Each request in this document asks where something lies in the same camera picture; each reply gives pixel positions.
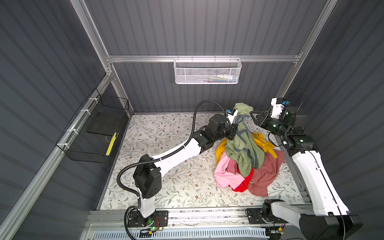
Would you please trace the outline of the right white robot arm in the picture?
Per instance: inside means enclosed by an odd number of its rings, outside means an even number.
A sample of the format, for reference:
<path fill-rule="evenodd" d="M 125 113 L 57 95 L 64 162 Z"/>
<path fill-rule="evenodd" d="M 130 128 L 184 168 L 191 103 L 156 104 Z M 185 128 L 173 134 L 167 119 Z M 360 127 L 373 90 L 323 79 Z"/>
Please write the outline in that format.
<path fill-rule="evenodd" d="M 304 210 L 282 200 L 266 200 L 262 218 L 267 223 L 285 221 L 301 230 L 307 240 L 346 240 L 362 226 L 358 215 L 350 213 L 338 195 L 321 159 L 315 140 L 296 127 L 294 107 L 282 106 L 273 115 L 267 111 L 252 111 L 254 123 L 281 141 L 299 172 L 311 200 L 312 209 Z"/>

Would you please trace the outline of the olive green shirt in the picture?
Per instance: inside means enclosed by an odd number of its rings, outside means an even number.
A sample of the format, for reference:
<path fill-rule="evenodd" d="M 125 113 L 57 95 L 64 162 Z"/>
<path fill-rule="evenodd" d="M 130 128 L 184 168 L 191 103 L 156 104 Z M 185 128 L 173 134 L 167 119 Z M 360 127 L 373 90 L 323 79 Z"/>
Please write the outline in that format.
<path fill-rule="evenodd" d="M 245 119 L 251 116 L 253 107 L 236 103 L 234 109 L 238 111 L 234 124 L 238 125 L 233 140 L 227 140 L 226 154 L 238 164 L 243 177 L 248 177 L 252 169 L 258 169 L 265 162 L 265 152 L 256 144 L 254 136 L 248 129 Z"/>

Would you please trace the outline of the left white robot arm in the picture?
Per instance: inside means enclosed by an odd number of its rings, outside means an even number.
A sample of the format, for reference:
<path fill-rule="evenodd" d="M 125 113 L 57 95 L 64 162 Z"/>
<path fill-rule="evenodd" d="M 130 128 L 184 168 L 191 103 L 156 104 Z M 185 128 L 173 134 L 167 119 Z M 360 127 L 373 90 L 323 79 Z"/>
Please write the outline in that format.
<path fill-rule="evenodd" d="M 236 135 L 237 125 L 230 127 L 227 119 L 234 122 L 237 110 L 228 112 L 228 117 L 216 114 L 210 118 L 208 125 L 193 133 L 192 139 L 157 156 L 144 155 L 140 158 L 140 165 L 136 167 L 133 177 L 135 186 L 139 190 L 139 213 L 142 218 L 149 219 L 154 216 L 155 195 L 162 188 L 162 177 L 172 168 L 192 157 L 211 149 L 215 142 L 224 138 L 233 139 Z"/>

